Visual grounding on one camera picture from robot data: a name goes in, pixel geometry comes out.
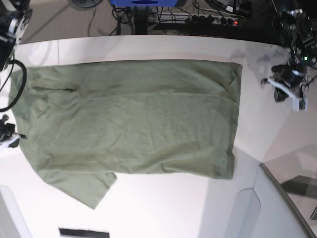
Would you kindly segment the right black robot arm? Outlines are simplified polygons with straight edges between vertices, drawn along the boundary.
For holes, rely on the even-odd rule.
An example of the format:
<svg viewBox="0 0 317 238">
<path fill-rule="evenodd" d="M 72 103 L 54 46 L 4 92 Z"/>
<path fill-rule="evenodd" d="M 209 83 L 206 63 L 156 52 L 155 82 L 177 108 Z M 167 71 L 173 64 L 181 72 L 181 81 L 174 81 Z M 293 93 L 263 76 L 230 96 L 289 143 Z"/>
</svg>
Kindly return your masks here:
<svg viewBox="0 0 317 238">
<path fill-rule="evenodd" d="M 24 32 L 32 17 L 29 0 L 2 0 L 0 2 L 0 70 L 4 71 L 9 65 L 22 69 L 22 83 L 15 98 L 1 112 L 7 112 L 20 99 L 27 82 L 25 65 L 15 58 Z M 15 148 L 26 136 L 15 131 L 15 125 L 8 123 L 9 116 L 4 114 L 0 119 L 0 149 Z"/>
</svg>

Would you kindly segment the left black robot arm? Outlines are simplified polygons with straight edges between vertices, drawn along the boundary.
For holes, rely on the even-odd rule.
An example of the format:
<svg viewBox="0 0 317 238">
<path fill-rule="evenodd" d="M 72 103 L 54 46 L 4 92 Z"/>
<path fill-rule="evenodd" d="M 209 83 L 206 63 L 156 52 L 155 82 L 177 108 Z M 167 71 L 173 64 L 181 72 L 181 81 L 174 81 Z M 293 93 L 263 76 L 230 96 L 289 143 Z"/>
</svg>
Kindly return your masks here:
<svg viewBox="0 0 317 238">
<path fill-rule="evenodd" d="M 277 103 L 292 99 L 295 111 L 306 111 L 306 92 L 317 78 L 307 76 L 308 69 L 317 68 L 317 37 L 311 28 L 309 16 L 297 0 L 272 0 L 274 18 L 272 27 L 279 43 L 290 50 L 285 64 L 273 66 L 272 76 L 261 84 L 274 87 Z"/>
</svg>

